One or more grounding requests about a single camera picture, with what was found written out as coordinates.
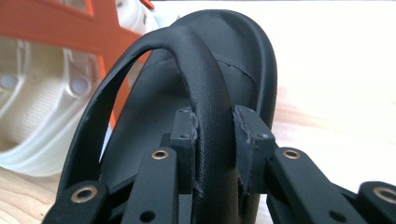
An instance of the curved black strap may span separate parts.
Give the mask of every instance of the curved black strap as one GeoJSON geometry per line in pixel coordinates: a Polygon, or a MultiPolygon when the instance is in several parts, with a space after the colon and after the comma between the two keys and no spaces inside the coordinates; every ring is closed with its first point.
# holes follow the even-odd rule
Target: curved black strap
{"type": "Polygon", "coordinates": [[[99,178],[99,156],[120,84],[136,60],[151,49],[167,49],[175,57],[198,119],[191,222],[234,223],[238,220],[238,194],[232,105],[215,58],[187,27],[170,27],[144,35],[112,67],[78,125],[58,196],[77,182],[99,178]]]}

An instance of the orange frame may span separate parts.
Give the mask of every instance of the orange frame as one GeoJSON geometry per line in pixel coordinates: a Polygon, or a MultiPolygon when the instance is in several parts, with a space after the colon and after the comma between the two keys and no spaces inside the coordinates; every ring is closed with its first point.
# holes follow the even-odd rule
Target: orange frame
{"type": "MultiPolygon", "coordinates": [[[[86,12],[54,0],[0,0],[0,35],[94,53],[104,78],[140,35],[120,27],[114,0],[84,2],[86,12]]],[[[128,93],[125,80],[110,119],[113,127],[128,93]]]]}

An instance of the wooden surface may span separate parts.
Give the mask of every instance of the wooden surface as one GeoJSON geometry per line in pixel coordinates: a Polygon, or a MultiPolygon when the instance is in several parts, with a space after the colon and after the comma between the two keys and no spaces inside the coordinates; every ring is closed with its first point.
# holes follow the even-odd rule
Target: wooden surface
{"type": "MultiPolygon", "coordinates": [[[[181,15],[209,7],[249,15],[276,52],[273,132],[278,144],[303,150],[332,182],[347,189],[357,191],[368,180],[396,185],[396,4],[156,6],[184,8],[181,15]]],[[[0,223],[39,222],[53,203],[58,181],[58,175],[34,178],[0,169],[0,223]]],[[[258,223],[267,216],[261,204],[258,223]]]]}

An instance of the black rubber component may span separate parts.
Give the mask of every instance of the black rubber component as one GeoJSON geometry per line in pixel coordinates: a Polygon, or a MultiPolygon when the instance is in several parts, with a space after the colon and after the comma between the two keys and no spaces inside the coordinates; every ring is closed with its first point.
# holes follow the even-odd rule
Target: black rubber component
{"type": "Polygon", "coordinates": [[[276,59],[260,26],[226,10],[192,13],[137,40],[110,70],[78,125],[58,196],[80,181],[101,179],[111,188],[135,175],[144,153],[172,131],[175,112],[191,106],[199,144],[193,194],[180,195],[179,223],[254,223],[258,195],[238,210],[232,105],[255,109],[271,127],[275,103],[276,59]],[[99,163],[117,90],[150,49],[99,163]]]}

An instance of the metal grommet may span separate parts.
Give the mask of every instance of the metal grommet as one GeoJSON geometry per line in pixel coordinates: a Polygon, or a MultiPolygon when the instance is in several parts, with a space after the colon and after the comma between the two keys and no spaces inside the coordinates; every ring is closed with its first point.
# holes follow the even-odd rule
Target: metal grommet
{"type": "Polygon", "coordinates": [[[162,160],[169,156],[169,153],[165,150],[158,150],[151,154],[152,159],[162,160]]]}
{"type": "Polygon", "coordinates": [[[374,194],[388,202],[388,203],[395,203],[396,204],[396,191],[393,189],[385,188],[385,187],[376,187],[373,189],[374,194]]]}
{"type": "Polygon", "coordinates": [[[283,155],[292,160],[297,160],[301,158],[301,155],[298,151],[294,151],[291,149],[284,150],[283,155]]]}
{"type": "Polygon", "coordinates": [[[76,190],[70,200],[73,203],[85,203],[96,196],[98,189],[94,185],[84,186],[76,190]]]}

